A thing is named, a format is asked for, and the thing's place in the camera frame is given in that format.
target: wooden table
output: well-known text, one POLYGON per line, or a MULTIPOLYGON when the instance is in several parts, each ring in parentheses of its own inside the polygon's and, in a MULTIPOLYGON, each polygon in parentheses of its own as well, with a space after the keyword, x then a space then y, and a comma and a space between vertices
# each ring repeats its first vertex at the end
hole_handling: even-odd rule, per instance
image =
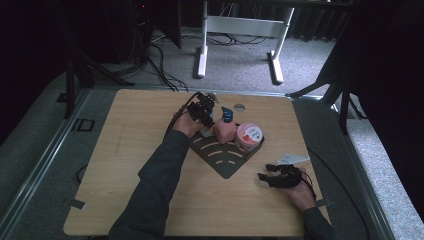
MULTIPOLYGON (((71 207, 64 225, 69 235, 106 235, 124 210, 139 182, 138 171, 161 143, 172 114, 193 93, 120 90, 113 102, 75 197, 85 203, 71 207)), ((189 150, 181 180, 171 201, 167 236, 300 236, 303 219, 282 191, 258 180, 265 164, 276 164, 284 153, 308 155, 289 99, 218 94, 220 107, 233 109, 238 123, 253 122, 265 136, 262 148, 231 178, 224 179, 189 150)), ((310 161, 299 163, 321 191, 310 161)), ((321 211, 328 219, 325 208, 321 211)))

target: person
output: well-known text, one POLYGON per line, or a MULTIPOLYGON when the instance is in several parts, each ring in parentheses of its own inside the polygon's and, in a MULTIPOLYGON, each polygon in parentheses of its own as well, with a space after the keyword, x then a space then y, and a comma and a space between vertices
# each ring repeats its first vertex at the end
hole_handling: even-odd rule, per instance
MULTIPOLYGON (((193 121, 187 110, 177 118, 163 142, 139 171, 140 182, 109 230, 109 239, 164 238, 169 203, 180 179, 189 140, 202 128, 203 125, 193 121)), ((332 239, 331 225, 316 208, 307 185, 302 183, 282 191, 304 213, 305 239, 332 239)))

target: small black device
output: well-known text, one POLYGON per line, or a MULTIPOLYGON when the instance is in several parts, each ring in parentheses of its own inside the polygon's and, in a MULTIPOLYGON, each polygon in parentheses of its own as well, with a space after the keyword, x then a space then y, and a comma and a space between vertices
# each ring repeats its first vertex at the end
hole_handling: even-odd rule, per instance
POLYGON ((266 170, 270 172, 280 172, 277 176, 268 176, 258 173, 259 180, 265 181, 270 187, 274 188, 294 188, 303 180, 302 172, 293 164, 290 165, 272 165, 267 164, 266 170))
POLYGON ((203 125, 210 128, 214 124, 211 113, 215 106, 215 99, 210 94, 204 95, 200 92, 196 94, 196 97, 199 101, 191 102, 187 106, 190 116, 194 121, 199 120, 203 125))
POLYGON ((168 125, 168 129, 166 129, 165 136, 168 134, 168 132, 172 129, 174 126, 175 121, 185 113, 189 113, 193 121, 200 121, 203 125, 210 128, 214 125, 213 119, 211 117, 211 113, 213 110, 213 107, 215 106, 215 95, 212 93, 209 93, 207 95, 204 95, 201 92, 196 92, 193 94, 188 101, 178 110, 178 112, 174 115, 171 122, 168 125), (197 97, 199 101, 192 102, 192 100, 197 97))

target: white metal frame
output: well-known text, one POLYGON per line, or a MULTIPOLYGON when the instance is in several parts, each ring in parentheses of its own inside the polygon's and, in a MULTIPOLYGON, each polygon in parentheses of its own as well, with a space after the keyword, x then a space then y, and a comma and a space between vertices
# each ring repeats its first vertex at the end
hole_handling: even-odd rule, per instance
POLYGON ((203 26, 202 26, 202 47, 200 50, 198 77, 206 76, 206 60, 208 56, 208 46, 206 44, 208 32, 231 33, 240 35, 252 35, 262 37, 278 38, 275 51, 271 51, 270 64, 273 66, 275 80, 279 83, 284 82, 283 73, 280 65, 280 53, 283 47, 287 30, 290 26, 290 20, 294 8, 290 8, 289 14, 285 16, 284 21, 268 21, 258 19, 245 19, 221 16, 208 16, 208 2, 203 3, 203 26))

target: dark sleeve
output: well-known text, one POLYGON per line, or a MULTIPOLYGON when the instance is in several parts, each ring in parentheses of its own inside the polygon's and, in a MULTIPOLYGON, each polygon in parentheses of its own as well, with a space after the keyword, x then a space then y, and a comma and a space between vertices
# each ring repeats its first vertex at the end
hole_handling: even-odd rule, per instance
POLYGON ((309 208, 303 212, 305 224, 305 240, 334 240, 333 227, 317 208, 309 208))
POLYGON ((189 138, 171 130, 138 173, 140 182, 109 231, 109 239, 162 239, 169 202, 180 179, 189 138))

